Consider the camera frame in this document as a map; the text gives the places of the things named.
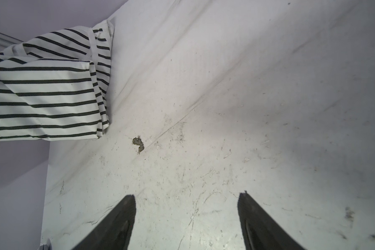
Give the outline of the black white striped tank top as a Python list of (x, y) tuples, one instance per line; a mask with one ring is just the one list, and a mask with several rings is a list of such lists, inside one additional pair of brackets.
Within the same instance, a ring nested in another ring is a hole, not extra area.
[(86, 140), (110, 121), (114, 26), (77, 26), (0, 52), (0, 141)]

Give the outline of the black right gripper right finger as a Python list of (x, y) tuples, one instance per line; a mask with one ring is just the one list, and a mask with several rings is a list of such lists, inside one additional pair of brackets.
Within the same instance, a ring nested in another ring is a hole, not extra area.
[(237, 206), (247, 250), (304, 250), (247, 192)]

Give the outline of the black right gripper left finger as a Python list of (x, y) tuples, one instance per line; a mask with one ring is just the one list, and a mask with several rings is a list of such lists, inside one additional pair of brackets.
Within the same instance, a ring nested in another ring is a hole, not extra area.
[(136, 216), (134, 195), (125, 196), (75, 250), (126, 250)]

